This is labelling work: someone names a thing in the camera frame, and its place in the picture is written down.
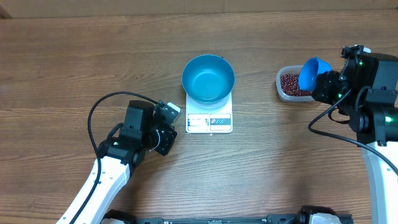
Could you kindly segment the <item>blue plastic measuring scoop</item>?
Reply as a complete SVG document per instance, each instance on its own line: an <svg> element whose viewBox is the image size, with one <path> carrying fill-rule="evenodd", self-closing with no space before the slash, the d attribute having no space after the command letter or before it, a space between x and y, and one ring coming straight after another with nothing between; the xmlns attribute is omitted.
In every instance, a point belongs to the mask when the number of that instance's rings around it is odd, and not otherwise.
<svg viewBox="0 0 398 224"><path fill-rule="evenodd" d="M324 60L314 57L309 59L302 67L298 86L300 90L313 91L316 86L316 79L319 74L332 71L332 67Z"/></svg>

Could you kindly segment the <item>red adzuki beans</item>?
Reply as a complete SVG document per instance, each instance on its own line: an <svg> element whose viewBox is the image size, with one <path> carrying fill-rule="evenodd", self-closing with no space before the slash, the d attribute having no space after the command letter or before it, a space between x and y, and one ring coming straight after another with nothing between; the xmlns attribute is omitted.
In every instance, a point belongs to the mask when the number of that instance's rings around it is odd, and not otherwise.
<svg viewBox="0 0 398 224"><path fill-rule="evenodd" d="M311 91L301 90L299 88L299 74L286 73L280 76L280 85L282 91L289 96L310 96Z"/></svg>

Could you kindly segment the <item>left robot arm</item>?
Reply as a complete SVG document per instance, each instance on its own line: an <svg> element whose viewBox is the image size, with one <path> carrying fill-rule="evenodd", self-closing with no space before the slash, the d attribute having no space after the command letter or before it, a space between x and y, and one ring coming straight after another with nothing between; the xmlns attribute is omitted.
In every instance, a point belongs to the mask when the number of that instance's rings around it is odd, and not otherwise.
<svg viewBox="0 0 398 224"><path fill-rule="evenodd" d="M166 156L177 132L172 123L181 109L173 103L131 100L124 122L115 125L98 146L99 159L59 223L135 223L136 218L110 209L147 151Z"/></svg>

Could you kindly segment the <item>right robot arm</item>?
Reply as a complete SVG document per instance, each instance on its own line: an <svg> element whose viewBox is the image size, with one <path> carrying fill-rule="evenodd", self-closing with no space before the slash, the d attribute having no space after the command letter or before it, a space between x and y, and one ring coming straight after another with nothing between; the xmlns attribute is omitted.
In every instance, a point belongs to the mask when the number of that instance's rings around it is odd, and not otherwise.
<svg viewBox="0 0 398 224"><path fill-rule="evenodd" d="M348 116L356 139L333 138L361 148L371 196L373 223L397 223L397 57L362 53L342 55L342 71L317 75L316 101Z"/></svg>

